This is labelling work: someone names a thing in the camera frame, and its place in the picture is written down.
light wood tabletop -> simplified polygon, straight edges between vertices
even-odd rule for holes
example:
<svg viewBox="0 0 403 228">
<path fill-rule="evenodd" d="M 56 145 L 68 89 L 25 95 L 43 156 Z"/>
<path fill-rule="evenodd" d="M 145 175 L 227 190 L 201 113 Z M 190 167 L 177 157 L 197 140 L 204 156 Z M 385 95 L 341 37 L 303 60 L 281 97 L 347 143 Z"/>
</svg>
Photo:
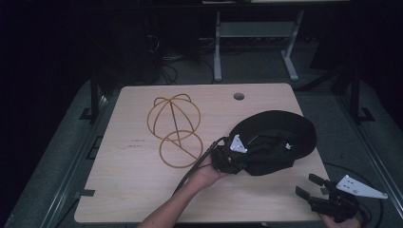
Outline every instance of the light wood tabletop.
<svg viewBox="0 0 403 228">
<path fill-rule="evenodd" d="M 236 100 L 236 93 L 241 93 L 244 99 Z M 169 99 L 179 94 L 186 94 L 191 103 L 187 96 L 181 95 L 179 97 L 183 99 L 176 100 L 173 108 L 168 104 L 162 109 L 163 103 L 158 104 L 163 101 L 157 99 L 159 97 Z M 85 189 L 95 193 L 92 197 L 81 196 L 74 216 L 76 221 L 141 222 L 169 199 L 189 167 L 171 167 L 162 157 L 176 165 L 186 165 L 195 159 L 178 146 L 172 146 L 172 142 L 162 143 L 163 140 L 151 133 L 149 126 L 163 138 L 176 129 L 191 129 L 192 123 L 195 133 L 182 140 L 182 147 L 198 156 L 213 141 L 227 136 L 236 124 L 267 110 L 302 115 L 294 92 L 287 84 L 123 88 L 86 183 Z M 318 220 L 309 204 L 295 194 L 298 185 L 312 196 L 323 197 L 320 187 L 308 181 L 310 173 L 328 179 L 316 149 L 297 160 L 292 168 L 270 175 L 252 177 L 241 171 L 200 192 L 179 222 Z"/>
</svg>

